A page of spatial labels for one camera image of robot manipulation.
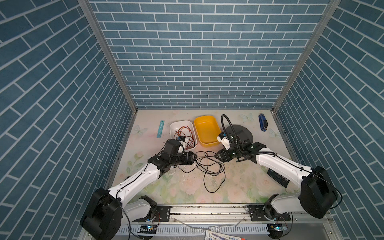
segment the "floral tabletop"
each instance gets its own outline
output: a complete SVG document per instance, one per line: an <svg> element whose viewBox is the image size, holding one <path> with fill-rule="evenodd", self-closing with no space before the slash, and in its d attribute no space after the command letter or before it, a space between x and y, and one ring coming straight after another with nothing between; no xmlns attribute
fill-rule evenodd
<svg viewBox="0 0 384 240"><path fill-rule="evenodd" d="M266 132L260 130L258 120L260 113L263 113L268 121ZM113 185L119 184L126 177L134 174L147 163L148 158L159 152L165 141L171 138L169 125L173 122L181 120L193 122L199 116L212 115L221 129L220 116L222 114L226 114L232 124L248 128L253 134L254 142L265 144L278 154L290 158L269 110L139 110ZM160 120L164 120L165 123L162 136L157 138ZM221 149L223 149L221 144L205 148L197 143L193 152L217 152ZM224 166L225 181L215 193L209 193L205 189L204 172L195 169L191 173L184 173L180 169L174 168L145 187L132 201L147 195L159 204L257 203L265 202L276 193L287 194L298 191L298 188L292 183L289 183L287 188L282 187L267 175L267 168L251 161L236 162L232 160L225 163ZM181 169L188 172L194 167L195 165L181 166ZM211 166L210 170L218 170L218 165ZM220 173L218 176L206 175L205 185L213 192L223 179L224 173Z"/></svg>

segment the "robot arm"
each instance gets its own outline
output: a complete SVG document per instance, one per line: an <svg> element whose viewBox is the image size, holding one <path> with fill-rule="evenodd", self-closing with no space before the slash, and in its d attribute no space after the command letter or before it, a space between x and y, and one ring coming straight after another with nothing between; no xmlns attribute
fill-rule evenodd
<svg viewBox="0 0 384 240"><path fill-rule="evenodd" d="M159 154L148 159L145 167L108 190L96 190L85 209L80 225L98 240L112 239L123 221L139 218L152 219L156 203L147 196L127 203L148 184L168 172L172 166L191 165L197 158L193 152L184 152L182 142L169 139Z"/></svg>
<svg viewBox="0 0 384 240"><path fill-rule="evenodd" d="M116 199L120 198L122 206L138 194L148 184L156 181L160 176L160 170L153 163L148 163L145 167L133 174L131 177L108 189L109 194Z"/></svg>
<svg viewBox="0 0 384 240"><path fill-rule="evenodd" d="M272 150L265 147L262 148L260 152L272 152ZM309 172L312 171L311 167L301 165L280 155L279 157L281 159L275 157L274 155L261 154L257 155L256 159L261 166L265 166L269 169L272 169L273 171L279 173L280 175L284 176L289 181L294 183L297 187L301 188L301 182L305 177L310 174Z"/></svg>

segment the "black mounting plate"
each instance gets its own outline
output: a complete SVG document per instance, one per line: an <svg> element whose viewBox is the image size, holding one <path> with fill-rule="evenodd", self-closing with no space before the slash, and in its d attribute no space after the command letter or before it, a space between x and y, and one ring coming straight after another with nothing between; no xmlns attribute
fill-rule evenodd
<svg viewBox="0 0 384 240"><path fill-rule="evenodd" d="M247 210L250 212L252 222L270 221L265 217L265 212L263 208L264 204L253 204L247 206ZM291 220L291 216L288 213L280 214L279 218L276 219L276 221L277 220L287 222Z"/></svg>
<svg viewBox="0 0 384 240"><path fill-rule="evenodd" d="M161 222L169 222L170 206L156 206L155 219L153 220L154 224L159 222L159 214L160 214ZM145 220L146 218L140 218L140 219L134 220L133 222L146 222Z"/></svg>
<svg viewBox="0 0 384 240"><path fill-rule="evenodd" d="M157 206L156 211L160 213L161 222L169 222L170 206ZM159 215L155 214L155 222L159 221Z"/></svg>

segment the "red wire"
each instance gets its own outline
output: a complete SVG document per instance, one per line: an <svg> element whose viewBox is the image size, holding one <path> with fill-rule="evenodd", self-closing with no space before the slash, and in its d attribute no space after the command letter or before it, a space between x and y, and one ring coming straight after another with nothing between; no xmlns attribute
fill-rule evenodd
<svg viewBox="0 0 384 240"><path fill-rule="evenodd" d="M175 134L173 138L176 138L178 136L184 136L185 137L185 142L187 143L187 146L185 150L191 149L195 147L196 141L194 141L195 137L193 135L192 130L188 126L182 126L179 128L178 131L175 130Z"/></svg>

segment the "brick pattern wall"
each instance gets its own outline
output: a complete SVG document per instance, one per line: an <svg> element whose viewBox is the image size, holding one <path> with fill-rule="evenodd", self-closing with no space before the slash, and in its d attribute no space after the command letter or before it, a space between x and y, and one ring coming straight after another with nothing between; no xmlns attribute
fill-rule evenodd
<svg viewBox="0 0 384 240"><path fill-rule="evenodd" d="M343 193L344 239L383 239L384 1L342 0L278 116L304 164Z"/></svg>
<svg viewBox="0 0 384 240"><path fill-rule="evenodd" d="M73 239L132 111L77 0L0 1L0 239Z"/></svg>
<svg viewBox="0 0 384 240"><path fill-rule="evenodd" d="M139 108L271 108L328 1L91 4Z"/></svg>

